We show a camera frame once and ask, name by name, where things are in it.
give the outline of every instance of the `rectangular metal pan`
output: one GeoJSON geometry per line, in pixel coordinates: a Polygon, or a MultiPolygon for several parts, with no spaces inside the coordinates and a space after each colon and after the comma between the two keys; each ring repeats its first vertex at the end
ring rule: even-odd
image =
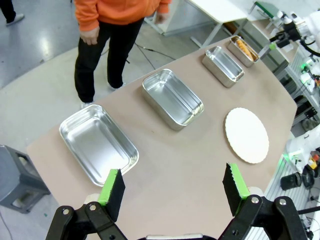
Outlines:
{"type": "Polygon", "coordinates": [[[125,174],[138,161],[133,143],[100,105],[90,105],[64,120],[60,134],[83,170],[98,186],[110,169],[125,174]]]}
{"type": "Polygon", "coordinates": [[[204,111],[202,101],[169,69],[147,77],[142,95],[174,130],[187,126],[204,111]]]}
{"type": "Polygon", "coordinates": [[[202,63],[226,88],[231,88],[245,74],[220,46],[205,51],[202,63]]]}
{"type": "Polygon", "coordinates": [[[241,37],[234,36],[230,39],[230,42],[227,46],[227,48],[230,50],[230,52],[235,55],[240,62],[242,62],[247,68],[251,67],[255,62],[259,60],[258,54],[255,52],[255,50],[252,49],[241,37]],[[253,61],[240,49],[238,44],[236,43],[237,40],[241,40],[244,45],[248,48],[248,50],[251,53],[251,56],[253,58],[253,61]]]}

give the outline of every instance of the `paper plate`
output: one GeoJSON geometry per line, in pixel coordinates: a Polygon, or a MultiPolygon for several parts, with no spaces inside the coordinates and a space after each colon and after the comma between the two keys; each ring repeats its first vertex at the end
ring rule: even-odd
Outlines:
{"type": "Polygon", "coordinates": [[[268,134],[253,112],[242,107],[231,110],[225,119],[225,133],[234,152],[244,161],[257,164],[266,158],[268,134]]]}

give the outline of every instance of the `floor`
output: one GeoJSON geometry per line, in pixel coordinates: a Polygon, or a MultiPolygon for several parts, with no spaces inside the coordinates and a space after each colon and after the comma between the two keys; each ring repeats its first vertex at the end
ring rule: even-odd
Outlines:
{"type": "Polygon", "coordinates": [[[75,7],[69,0],[12,0],[23,21],[6,27],[0,13],[0,89],[72,48],[79,40],[75,7]]]}
{"type": "MultiPolygon", "coordinates": [[[[0,72],[4,73],[0,75],[0,144],[25,152],[32,141],[79,110],[73,77],[78,29],[68,1],[13,0],[13,4],[16,12],[23,10],[26,17],[12,28],[0,26],[0,72]],[[53,8],[60,10],[59,17],[55,16],[56,11],[45,11],[53,8]]],[[[136,43],[178,59],[198,49],[190,36],[204,40],[211,30],[203,27],[164,37],[144,23],[136,43]]],[[[220,31],[215,41],[227,36],[220,31]]],[[[172,61],[156,52],[142,51],[155,68],[172,61]]],[[[130,64],[126,64],[123,73],[127,84],[153,70],[145,56],[137,46],[133,47],[128,57],[130,64]]],[[[95,100],[111,93],[106,66],[104,54],[94,73],[95,100]]],[[[57,207],[56,200],[47,195],[29,214],[2,206],[0,213],[14,240],[43,240],[57,207]]],[[[11,239],[1,220],[0,239],[11,239]]]]}

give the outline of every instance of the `tabletop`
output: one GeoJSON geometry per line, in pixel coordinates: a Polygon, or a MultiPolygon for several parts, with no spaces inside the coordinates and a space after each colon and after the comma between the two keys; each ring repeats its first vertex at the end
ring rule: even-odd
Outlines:
{"type": "MultiPolygon", "coordinates": [[[[143,99],[145,76],[96,102],[139,151],[138,163],[123,176],[126,189],[117,221],[128,239],[185,233],[218,238],[232,219],[222,184],[226,163],[238,164],[247,185],[263,191],[272,178],[297,106],[262,61],[246,68],[226,49],[228,41],[208,48],[222,46],[243,68],[244,77],[231,88],[203,66],[205,49],[163,67],[204,104],[204,112],[180,131],[170,129],[143,99]],[[237,107],[255,113],[266,128],[269,151],[261,163],[239,159],[228,143],[225,117],[237,107]]],[[[101,191],[65,145],[59,126],[33,142],[27,152],[60,205],[77,209],[86,196],[101,191]]]]}
{"type": "Polygon", "coordinates": [[[228,0],[188,0],[218,23],[247,18],[247,13],[228,0]]]}

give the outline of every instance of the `gray stool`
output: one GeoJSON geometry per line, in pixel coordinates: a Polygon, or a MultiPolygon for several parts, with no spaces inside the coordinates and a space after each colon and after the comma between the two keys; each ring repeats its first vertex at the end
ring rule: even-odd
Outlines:
{"type": "Polygon", "coordinates": [[[48,194],[29,156],[0,145],[0,205],[27,214],[48,194]]]}

